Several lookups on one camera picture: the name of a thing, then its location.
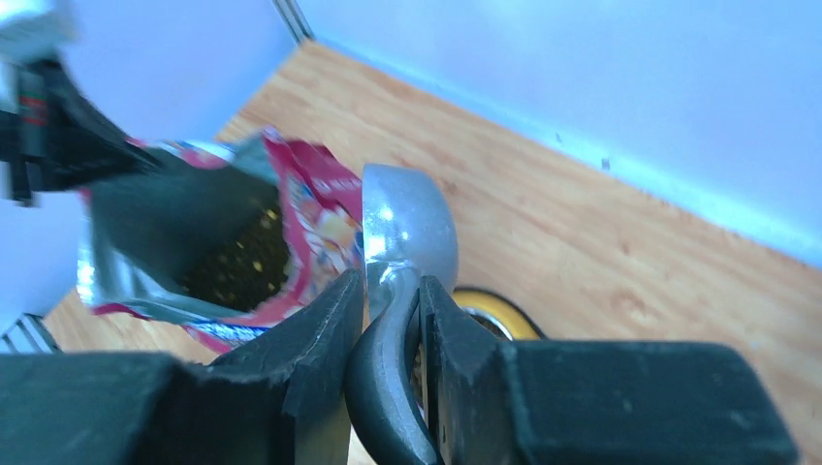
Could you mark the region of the cat food bag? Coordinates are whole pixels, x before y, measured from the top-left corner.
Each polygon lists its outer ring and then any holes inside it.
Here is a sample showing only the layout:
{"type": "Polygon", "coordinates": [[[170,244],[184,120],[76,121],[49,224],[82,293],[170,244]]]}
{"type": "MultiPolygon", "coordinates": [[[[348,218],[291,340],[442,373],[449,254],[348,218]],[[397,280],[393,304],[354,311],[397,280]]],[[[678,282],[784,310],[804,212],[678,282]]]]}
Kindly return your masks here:
{"type": "Polygon", "coordinates": [[[362,183],[272,128],[159,140],[159,171],[84,189],[77,291],[96,315],[181,326],[218,354],[299,312],[362,261],[362,183]]]}

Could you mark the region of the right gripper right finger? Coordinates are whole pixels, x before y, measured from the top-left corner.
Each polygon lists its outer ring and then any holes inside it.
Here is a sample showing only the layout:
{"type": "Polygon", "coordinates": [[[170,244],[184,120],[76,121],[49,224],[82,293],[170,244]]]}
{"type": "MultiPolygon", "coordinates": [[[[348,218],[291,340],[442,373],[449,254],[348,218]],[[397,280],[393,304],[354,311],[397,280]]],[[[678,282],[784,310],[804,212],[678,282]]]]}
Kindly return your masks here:
{"type": "Polygon", "coordinates": [[[434,278],[429,428],[447,464],[795,464],[748,362],[695,341],[496,338],[434,278]]]}

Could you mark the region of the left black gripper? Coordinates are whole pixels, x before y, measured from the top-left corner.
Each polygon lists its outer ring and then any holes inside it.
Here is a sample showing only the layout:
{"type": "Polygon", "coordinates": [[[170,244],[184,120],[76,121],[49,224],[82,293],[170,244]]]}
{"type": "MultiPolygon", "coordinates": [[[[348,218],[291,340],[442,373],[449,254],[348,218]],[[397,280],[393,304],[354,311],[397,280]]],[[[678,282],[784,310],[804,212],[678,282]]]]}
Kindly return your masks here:
{"type": "Polygon", "coordinates": [[[57,56],[5,65],[1,161],[8,196],[33,205],[37,192],[161,169],[161,162],[88,102],[57,56]]]}

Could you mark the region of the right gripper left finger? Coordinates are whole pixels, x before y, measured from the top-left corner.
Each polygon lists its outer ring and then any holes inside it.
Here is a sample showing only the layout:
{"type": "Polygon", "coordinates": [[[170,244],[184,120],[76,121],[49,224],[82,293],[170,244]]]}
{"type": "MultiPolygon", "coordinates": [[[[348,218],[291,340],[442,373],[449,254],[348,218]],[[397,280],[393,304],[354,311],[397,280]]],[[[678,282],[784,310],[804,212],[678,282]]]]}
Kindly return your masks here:
{"type": "Polygon", "coordinates": [[[163,353],[1,358],[5,464],[343,464],[346,361],[363,328],[350,269],[210,364],[163,353]]]}

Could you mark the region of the metal food scoop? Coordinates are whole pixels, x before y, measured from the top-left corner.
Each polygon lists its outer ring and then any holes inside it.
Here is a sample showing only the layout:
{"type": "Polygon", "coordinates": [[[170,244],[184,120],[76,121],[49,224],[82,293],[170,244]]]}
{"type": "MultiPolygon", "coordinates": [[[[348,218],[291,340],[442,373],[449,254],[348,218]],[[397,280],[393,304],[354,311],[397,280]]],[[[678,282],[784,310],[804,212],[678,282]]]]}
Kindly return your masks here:
{"type": "Polygon", "coordinates": [[[345,397],[378,464],[439,464],[411,387],[424,276],[454,286],[458,238],[445,196],[421,170],[367,164],[362,177],[364,294],[369,324],[348,359],[345,397]]]}

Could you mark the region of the yellow double pet bowl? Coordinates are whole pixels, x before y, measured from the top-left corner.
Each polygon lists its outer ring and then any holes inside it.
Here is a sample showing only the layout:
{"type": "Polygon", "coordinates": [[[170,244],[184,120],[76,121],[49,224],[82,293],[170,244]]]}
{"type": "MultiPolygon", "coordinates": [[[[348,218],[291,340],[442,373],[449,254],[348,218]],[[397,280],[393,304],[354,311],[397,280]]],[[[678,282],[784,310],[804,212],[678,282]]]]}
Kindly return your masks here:
{"type": "Polygon", "coordinates": [[[464,312],[499,338],[547,338],[515,302],[501,294],[478,287],[460,286],[454,289],[452,297],[464,312]]]}

